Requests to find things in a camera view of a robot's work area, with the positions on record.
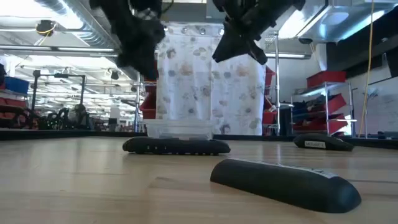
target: wooden table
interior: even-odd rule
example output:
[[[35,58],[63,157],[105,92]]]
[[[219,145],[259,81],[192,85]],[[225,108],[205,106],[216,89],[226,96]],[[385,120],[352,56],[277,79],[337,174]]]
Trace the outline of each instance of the wooden table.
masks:
[[[1,223],[398,223],[398,151],[230,141],[227,156],[129,155],[125,140],[0,142]],[[211,183],[226,157],[325,169],[350,180],[363,202],[326,214]]]

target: clear plastic container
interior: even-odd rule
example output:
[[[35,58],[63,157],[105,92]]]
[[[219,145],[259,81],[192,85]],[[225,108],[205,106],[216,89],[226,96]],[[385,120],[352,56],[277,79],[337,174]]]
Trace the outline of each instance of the clear plastic container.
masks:
[[[200,120],[144,119],[149,137],[207,139],[213,138],[213,123]]]

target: white label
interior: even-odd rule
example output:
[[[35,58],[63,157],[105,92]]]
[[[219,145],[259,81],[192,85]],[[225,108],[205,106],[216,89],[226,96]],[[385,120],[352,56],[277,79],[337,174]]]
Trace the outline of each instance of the white label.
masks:
[[[326,144],[324,142],[316,141],[304,141],[305,147],[315,147],[319,149],[326,149]]]
[[[264,164],[264,165],[269,165],[269,166],[277,166],[277,167],[284,167],[284,168],[289,168],[289,169],[297,169],[297,170],[303,170],[303,171],[307,171],[307,172],[311,172],[313,174],[318,174],[321,176],[324,176],[326,178],[332,178],[332,177],[336,177],[336,174],[332,174],[330,172],[325,172],[324,170],[321,169],[313,169],[313,168],[307,168],[307,167],[297,167],[297,166],[287,166],[287,165],[282,165],[282,164],[269,164],[266,162],[261,162],[261,161],[248,161],[248,160],[244,160],[244,159],[235,159],[235,160],[239,160],[239,161],[245,161],[245,162],[255,162],[258,164]]]

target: white curtain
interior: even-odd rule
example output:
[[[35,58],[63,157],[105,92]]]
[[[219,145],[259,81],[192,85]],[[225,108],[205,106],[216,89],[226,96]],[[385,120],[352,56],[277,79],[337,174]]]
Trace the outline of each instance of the white curtain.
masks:
[[[212,120],[213,134],[261,135],[264,67],[247,55],[216,63],[221,28],[168,26],[159,45],[156,118]]]

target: curtain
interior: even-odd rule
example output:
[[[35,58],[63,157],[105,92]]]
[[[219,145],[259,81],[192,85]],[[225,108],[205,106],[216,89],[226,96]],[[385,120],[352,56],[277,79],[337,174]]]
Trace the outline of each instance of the curtain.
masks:
[[[264,67],[247,55],[214,62],[221,28],[168,26],[159,45],[156,118],[212,120],[213,134],[261,135]]]

